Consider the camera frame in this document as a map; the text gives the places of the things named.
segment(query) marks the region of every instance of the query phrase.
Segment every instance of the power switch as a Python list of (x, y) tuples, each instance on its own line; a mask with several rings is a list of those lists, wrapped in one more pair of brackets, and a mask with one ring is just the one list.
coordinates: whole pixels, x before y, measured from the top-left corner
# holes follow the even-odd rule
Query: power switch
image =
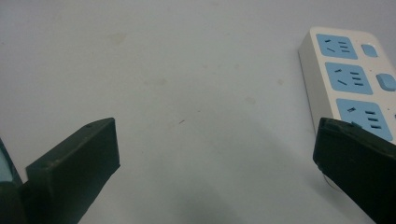
[(384, 91), (396, 91), (396, 80), (390, 74), (378, 74), (376, 79)]
[(378, 57), (378, 54), (376, 54), (376, 50), (373, 46), (364, 44), (361, 45), (361, 47), (363, 48), (363, 51), (367, 56), (372, 58)]

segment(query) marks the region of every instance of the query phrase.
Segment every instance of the outlet socket hole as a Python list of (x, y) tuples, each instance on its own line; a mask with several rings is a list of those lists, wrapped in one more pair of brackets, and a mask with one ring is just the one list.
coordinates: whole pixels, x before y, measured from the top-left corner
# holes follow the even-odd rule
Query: outlet socket hole
[(374, 129), (381, 129), (381, 126), (378, 126), (378, 125), (371, 125), (371, 127)]
[(343, 85), (347, 85), (345, 82), (338, 80), (339, 83), (343, 84)]

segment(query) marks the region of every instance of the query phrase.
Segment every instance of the power strip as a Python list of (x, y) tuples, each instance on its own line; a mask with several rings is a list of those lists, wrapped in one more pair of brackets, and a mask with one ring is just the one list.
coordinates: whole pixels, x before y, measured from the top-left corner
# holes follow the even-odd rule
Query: power strip
[(314, 27), (299, 55), (316, 133), (340, 119), (396, 144), (396, 72), (375, 36)]

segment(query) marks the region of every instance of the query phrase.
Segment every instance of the white table surface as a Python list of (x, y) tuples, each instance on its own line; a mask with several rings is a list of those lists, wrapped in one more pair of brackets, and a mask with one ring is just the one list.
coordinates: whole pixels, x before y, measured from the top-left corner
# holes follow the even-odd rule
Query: white table surface
[(323, 180), (297, 49), (394, 0), (2, 0), (0, 136), (24, 167), (114, 117), (121, 168), (80, 223), (373, 223)]

